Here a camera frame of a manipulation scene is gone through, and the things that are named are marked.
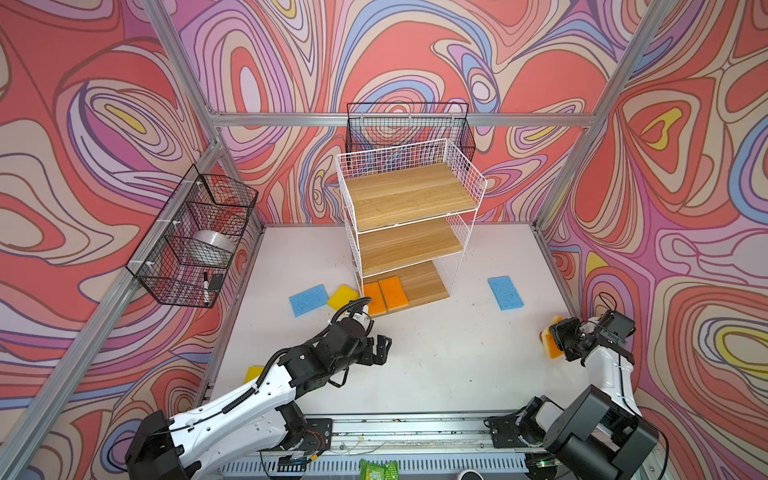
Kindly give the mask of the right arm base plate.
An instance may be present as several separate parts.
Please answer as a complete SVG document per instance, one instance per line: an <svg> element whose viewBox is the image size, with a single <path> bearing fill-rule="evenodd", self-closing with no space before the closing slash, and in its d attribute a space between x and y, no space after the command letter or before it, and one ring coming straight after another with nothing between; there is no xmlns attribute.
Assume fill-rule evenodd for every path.
<svg viewBox="0 0 768 480"><path fill-rule="evenodd" d="M484 426L490 431L494 448L540 447L545 435L530 417L504 415L486 418Z"/></svg>

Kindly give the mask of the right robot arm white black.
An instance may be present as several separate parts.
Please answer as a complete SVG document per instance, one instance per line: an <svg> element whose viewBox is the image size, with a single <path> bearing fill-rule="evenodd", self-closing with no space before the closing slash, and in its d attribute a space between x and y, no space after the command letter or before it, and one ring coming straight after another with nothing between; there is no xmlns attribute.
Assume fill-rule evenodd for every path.
<svg viewBox="0 0 768 480"><path fill-rule="evenodd" d="M633 319L618 302L600 294L605 310L597 317L560 319L543 332L550 353L586 369L589 385L545 426L539 414L554 401L532 399L515 421L517 437L544 448L580 479L630 479L666 435L643 418L631 388L634 355L626 348Z"/></svg>

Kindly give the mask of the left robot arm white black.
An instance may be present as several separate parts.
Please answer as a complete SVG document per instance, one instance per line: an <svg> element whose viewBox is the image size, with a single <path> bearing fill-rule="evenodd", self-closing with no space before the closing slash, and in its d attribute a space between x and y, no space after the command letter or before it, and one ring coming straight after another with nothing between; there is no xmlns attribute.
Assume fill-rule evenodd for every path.
<svg viewBox="0 0 768 480"><path fill-rule="evenodd" d="M371 334L370 302L348 302L318 334L278 350L255 379L219 398L172 417L161 411L148 415L125 454L129 477L201 479L253 452L321 455L331 445L332 422L310 423L297 401L355 364L386 363L392 341Z"/></svg>

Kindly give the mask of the orange sponge with pale back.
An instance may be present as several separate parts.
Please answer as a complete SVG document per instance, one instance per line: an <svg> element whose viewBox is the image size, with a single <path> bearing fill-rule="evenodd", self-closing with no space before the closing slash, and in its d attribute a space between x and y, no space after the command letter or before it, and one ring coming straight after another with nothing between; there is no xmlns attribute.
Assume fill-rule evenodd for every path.
<svg viewBox="0 0 768 480"><path fill-rule="evenodd" d="M386 302L378 282L367 283L363 286L364 296L371 299L367 305L368 314L371 317L383 315L388 312Z"/></svg>

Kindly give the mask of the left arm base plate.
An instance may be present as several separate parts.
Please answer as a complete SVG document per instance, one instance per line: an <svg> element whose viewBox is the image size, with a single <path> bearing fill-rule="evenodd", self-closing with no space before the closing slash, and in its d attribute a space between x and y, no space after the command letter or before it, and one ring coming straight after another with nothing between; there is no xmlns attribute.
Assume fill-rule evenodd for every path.
<svg viewBox="0 0 768 480"><path fill-rule="evenodd" d="M291 431L269 452L322 453L332 446L332 433L333 420L330 417L309 418L305 427Z"/></svg>

